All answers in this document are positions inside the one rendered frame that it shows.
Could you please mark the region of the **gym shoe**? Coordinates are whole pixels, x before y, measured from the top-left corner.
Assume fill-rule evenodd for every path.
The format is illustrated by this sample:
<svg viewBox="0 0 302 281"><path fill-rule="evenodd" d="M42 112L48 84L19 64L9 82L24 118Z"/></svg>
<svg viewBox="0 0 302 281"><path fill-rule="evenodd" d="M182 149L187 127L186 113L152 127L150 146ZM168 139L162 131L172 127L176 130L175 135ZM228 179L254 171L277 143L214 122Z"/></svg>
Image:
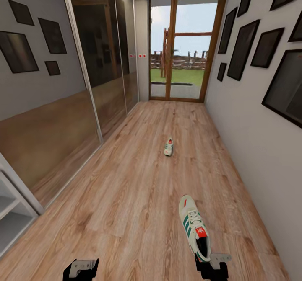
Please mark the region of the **gym shoe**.
<svg viewBox="0 0 302 281"><path fill-rule="evenodd" d="M171 156L171 153L172 153L172 147L173 147L173 140L172 139L169 139L167 141L167 145L166 145L166 148L164 150L164 154L166 156Z"/></svg>
<svg viewBox="0 0 302 281"><path fill-rule="evenodd" d="M200 262L211 262L209 234L190 195L181 198L179 214L192 254L196 254Z"/></svg>

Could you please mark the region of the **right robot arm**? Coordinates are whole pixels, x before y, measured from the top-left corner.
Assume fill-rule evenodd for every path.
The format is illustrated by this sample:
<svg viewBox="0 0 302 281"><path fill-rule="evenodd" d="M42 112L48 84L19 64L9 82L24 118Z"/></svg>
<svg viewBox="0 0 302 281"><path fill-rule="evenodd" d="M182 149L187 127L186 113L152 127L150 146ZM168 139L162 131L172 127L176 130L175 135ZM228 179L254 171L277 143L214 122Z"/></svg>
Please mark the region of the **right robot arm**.
<svg viewBox="0 0 302 281"><path fill-rule="evenodd" d="M200 262L195 254L196 267L201 271L202 278L211 281L228 281L228 270L225 262L230 262L232 257L229 253L211 253L211 262Z"/></svg>

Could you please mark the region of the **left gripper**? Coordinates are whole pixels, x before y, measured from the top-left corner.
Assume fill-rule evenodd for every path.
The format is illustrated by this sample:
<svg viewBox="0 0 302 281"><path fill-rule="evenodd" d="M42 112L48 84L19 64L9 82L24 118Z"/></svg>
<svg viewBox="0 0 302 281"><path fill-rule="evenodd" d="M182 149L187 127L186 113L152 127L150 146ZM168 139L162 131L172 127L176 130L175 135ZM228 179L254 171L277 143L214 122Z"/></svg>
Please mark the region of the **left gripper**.
<svg viewBox="0 0 302 281"><path fill-rule="evenodd" d="M95 266L92 269L81 270L75 278L69 278L70 269L72 263L64 270L62 281L92 281L92 278L96 277L96 271L99 264L99 258L96 261Z"/></svg>

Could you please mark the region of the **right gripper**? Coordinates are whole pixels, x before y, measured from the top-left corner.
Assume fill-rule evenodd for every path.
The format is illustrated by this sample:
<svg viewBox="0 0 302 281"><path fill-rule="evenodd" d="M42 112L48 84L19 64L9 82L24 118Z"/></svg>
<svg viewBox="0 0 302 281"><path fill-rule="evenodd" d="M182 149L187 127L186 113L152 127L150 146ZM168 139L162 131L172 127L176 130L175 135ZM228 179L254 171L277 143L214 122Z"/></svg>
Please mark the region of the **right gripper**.
<svg viewBox="0 0 302 281"><path fill-rule="evenodd" d="M228 281L228 270L225 262L220 262L220 270L214 270L210 262L200 262L197 255L195 254L196 267L198 271L201 271L202 278L205 280L218 281L220 279L225 279Z"/></svg>

